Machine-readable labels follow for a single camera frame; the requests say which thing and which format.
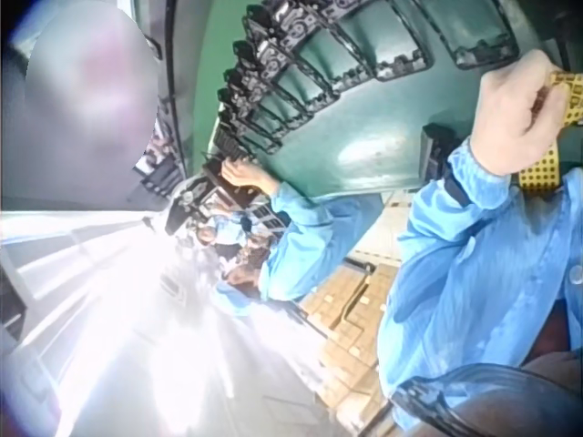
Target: yellow tray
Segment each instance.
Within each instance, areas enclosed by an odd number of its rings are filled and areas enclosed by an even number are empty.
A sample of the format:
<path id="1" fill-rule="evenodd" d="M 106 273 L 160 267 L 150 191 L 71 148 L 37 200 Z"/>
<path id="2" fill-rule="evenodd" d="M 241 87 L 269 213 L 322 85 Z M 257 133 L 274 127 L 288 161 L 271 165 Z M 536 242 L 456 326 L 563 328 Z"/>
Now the yellow tray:
<path id="1" fill-rule="evenodd" d="M 571 88 L 568 109 L 565 113 L 564 127 L 583 119 L 583 75 L 573 73 L 554 73 L 551 85 L 567 83 Z M 518 174 L 518 185 L 527 191 L 549 191 L 560 186 L 557 141 L 545 156 L 533 166 Z"/>

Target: blue work jacket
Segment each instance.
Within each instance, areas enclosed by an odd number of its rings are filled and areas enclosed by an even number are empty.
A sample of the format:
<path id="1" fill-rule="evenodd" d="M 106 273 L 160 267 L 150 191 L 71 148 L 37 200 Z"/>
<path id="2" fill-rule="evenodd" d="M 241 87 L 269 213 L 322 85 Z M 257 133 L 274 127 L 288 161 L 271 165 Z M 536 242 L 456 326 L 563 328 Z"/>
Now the blue work jacket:
<path id="1" fill-rule="evenodd" d="M 271 206 L 291 224 L 261 267 L 264 300 L 296 300 L 324 282 L 383 211 L 379 194 L 314 201 L 285 182 Z"/>
<path id="2" fill-rule="evenodd" d="M 581 169 L 543 200 L 483 170 L 468 140 L 449 163 L 471 204 L 461 207 L 443 180 L 414 198 L 378 333 L 387 397 L 413 376 L 478 362 L 520 366 L 556 300 L 567 303 L 571 349 L 581 347 Z M 394 416 L 405 429 L 416 423 L 398 409 Z"/>

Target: worker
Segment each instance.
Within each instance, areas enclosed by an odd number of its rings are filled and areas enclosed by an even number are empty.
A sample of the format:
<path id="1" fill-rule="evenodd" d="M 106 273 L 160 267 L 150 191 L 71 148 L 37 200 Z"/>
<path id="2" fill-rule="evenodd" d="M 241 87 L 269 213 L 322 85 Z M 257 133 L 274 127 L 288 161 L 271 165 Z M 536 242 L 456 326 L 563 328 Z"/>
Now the worker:
<path id="1" fill-rule="evenodd" d="M 520 370 L 473 364 L 435 383 L 413 378 L 394 401 L 422 421 L 406 437 L 578 437 L 583 435 L 582 373 L 581 350 L 553 352 Z M 420 391 L 407 390 L 412 386 Z M 454 387 L 476 393 L 456 407 L 445 406 L 455 415 L 436 408 L 439 401 L 426 396 L 430 390 L 446 396 Z"/>
<path id="2" fill-rule="evenodd" d="M 236 267 L 217 286 L 223 303 L 237 306 L 238 314 L 253 300 L 297 300 L 309 293 L 343 262 L 383 210 L 379 194 L 310 200 L 244 160 L 225 160 L 221 174 L 234 186 L 259 188 L 275 212 L 291 219 L 275 248 L 254 265 Z"/>
<path id="3" fill-rule="evenodd" d="M 211 208 L 213 216 L 209 222 L 196 230 L 196 236 L 202 246 L 221 244 L 247 245 L 250 233 L 257 232 L 257 225 L 243 211 L 231 211 L 221 204 Z"/>
<path id="4" fill-rule="evenodd" d="M 562 128 L 569 88 L 548 86 L 556 69 L 535 50 L 486 73 L 450 172 L 415 195 L 378 332 L 386 396 L 414 376 L 473 363 L 517 368 L 581 347 L 583 172 L 567 173 L 549 198 L 510 184 Z M 394 416 L 405 429 L 416 422 Z"/>

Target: fist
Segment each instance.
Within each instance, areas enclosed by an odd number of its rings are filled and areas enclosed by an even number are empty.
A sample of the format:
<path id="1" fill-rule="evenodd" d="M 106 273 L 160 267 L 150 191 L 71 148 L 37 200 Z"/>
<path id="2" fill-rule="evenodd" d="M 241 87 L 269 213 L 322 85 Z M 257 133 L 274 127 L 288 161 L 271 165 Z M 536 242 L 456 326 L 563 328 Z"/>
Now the fist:
<path id="1" fill-rule="evenodd" d="M 235 187 L 257 187 L 268 196 L 273 196 L 279 189 L 280 183 L 256 164 L 246 159 L 236 161 L 227 158 L 222 163 L 221 175 Z"/>
<path id="2" fill-rule="evenodd" d="M 235 187 L 258 187 L 265 178 L 266 172 L 261 167 L 251 164 L 247 160 L 236 161 L 227 158 L 222 163 L 221 175 Z"/>
<path id="3" fill-rule="evenodd" d="M 549 86 L 557 68 L 540 50 L 486 73 L 470 147 L 488 172 L 506 176 L 538 162 L 563 126 L 568 86 Z"/>

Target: blue sleeve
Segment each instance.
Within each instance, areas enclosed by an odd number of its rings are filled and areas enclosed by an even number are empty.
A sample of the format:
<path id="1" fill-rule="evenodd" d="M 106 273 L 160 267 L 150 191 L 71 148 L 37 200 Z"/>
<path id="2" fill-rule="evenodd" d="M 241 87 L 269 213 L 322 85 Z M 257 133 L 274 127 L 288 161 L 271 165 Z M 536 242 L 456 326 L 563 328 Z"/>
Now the blue sleeve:
<path id="1" fill-rule="evenodd" d="M 243 211 L 232 211 L 230 213 L 229 219 L 235 223 L 240 223 L 240 220 L 245 217 L 245 212 Z"/>
<path id="2" fill-rule="evenodd" d="M 332 239 L 332 214 L 285 182 L 271 206 L 275 212 L 286 212 L 291 224 L 263 263 L 259 289 L 264 299 L 293 300 L 306 293 L 299 285 L 311 275 Z"/>
<path id="3" fill-rule="evenodd" d="M 432 181 L 416 194 L 406 232 L 399 238 L 403 263 L 415 254 L 444 246 L 463 246 L 472 227 L 491 217 L 508 199 L 510 176 L 500 178 L 484 170 L 472 156 L 469 139 L 449 157 L 455 179 L 471 203 L 462 207 L 444 189 L 444 181 Z"/>
<path id="4" fill-rule="evenodd" d="M 275 212 L 285 212 L 301 232 L 317 233 L 330 239 L 332 214 L 322 204 L 313 202 L 298 193 L 290 184 L 282 182 L 280 189 L 271 198 Z"/>

